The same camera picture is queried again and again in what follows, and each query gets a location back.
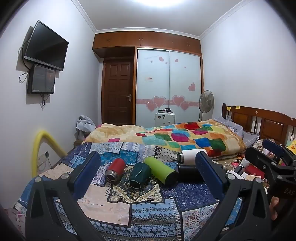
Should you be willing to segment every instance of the television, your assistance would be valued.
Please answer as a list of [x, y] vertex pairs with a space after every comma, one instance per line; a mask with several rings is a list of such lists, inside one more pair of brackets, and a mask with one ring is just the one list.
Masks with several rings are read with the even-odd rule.
[[28, 41], [24, 59], [54, 70], [64, 70], [68, 42], [40, 20]]

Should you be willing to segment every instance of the electric fan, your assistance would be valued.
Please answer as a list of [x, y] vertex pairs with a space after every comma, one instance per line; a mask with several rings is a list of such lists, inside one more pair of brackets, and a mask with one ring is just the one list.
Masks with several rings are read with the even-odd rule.
[[204, 91], [200, 95], [198, 107], [200, 109], [200, 116], [198, 121], [202, 121], [202, 114], [209, 112], [214, 106], [214, 96], [209, 90]]

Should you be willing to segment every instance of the patchwork blanket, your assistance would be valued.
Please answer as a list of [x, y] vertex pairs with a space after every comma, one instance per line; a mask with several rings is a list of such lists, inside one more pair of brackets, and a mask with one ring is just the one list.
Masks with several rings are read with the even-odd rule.
[[[191, 240], [202, 228], [218, 205], [204, 183], [178, 183], [164, 187], [155, 177], [146, 186], [132, 189], [128, 175], [137, 162], [154, 156], [171, 168], [176, 168], [175, 151], [159, 146], [132, 142], [89, 143], [71, 151], [54, 169], [39, 176], [52, 180], [62, 173], [72, 172], [83, 163], [91, 151], [101, 155], [101, 166], [94, 176], [85, 196], [78, 204], [97, 231], [112, 241], [173, 241]], [[106, 182], [104, 172], [115, 158], [122, 158], [127, 166], [121, 181]], [[26, 215], [29, 194], [34, 183], [26, 186], [15, 208]], [[233, 225], [241, 206], [241, 199], [229, 216], [225, 228]], [[59, 199], [55, 205], [61, 220], [69, 232], [76, 234]]]
[[237, 154], [246, 148], [239, 136], [214, 120], [153, 128], [102, 124], [85, 140], [85, 142], [114, 141], [157, 145], [174, 151], [203, 148], [212, 158]]

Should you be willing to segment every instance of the red bottle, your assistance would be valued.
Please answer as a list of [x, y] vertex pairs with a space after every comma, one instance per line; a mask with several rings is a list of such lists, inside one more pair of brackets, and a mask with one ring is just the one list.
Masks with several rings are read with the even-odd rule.
[[121, 158], [116, 158], [105, 171], [105, 178], [110, 183], [115, 183], [121, 179], [126, 163]]

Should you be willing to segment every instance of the bed frame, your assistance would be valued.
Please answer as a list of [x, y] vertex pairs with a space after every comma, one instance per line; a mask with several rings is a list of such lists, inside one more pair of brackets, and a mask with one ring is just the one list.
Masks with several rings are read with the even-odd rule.
[[[288, 126], [292, 126], [292, 135], [294, 134], [294, 127], [296, 126], [296, 119], [291, 118], [285, 114], [275, 112], [272, 110], [264, 110], [245, 106], [227, 106], [222, 104], [222, 117], [226, 118], [231, 112], [231, 119], [233, 122], [241, 125], [244, 131], [256, 133], [257, 119], [261, 118], [260, 125], [260, 139], [273, 138], [277, 144], [285, 145]], [[252, 129], [253, 116], [255, 116], [255, 126]]]

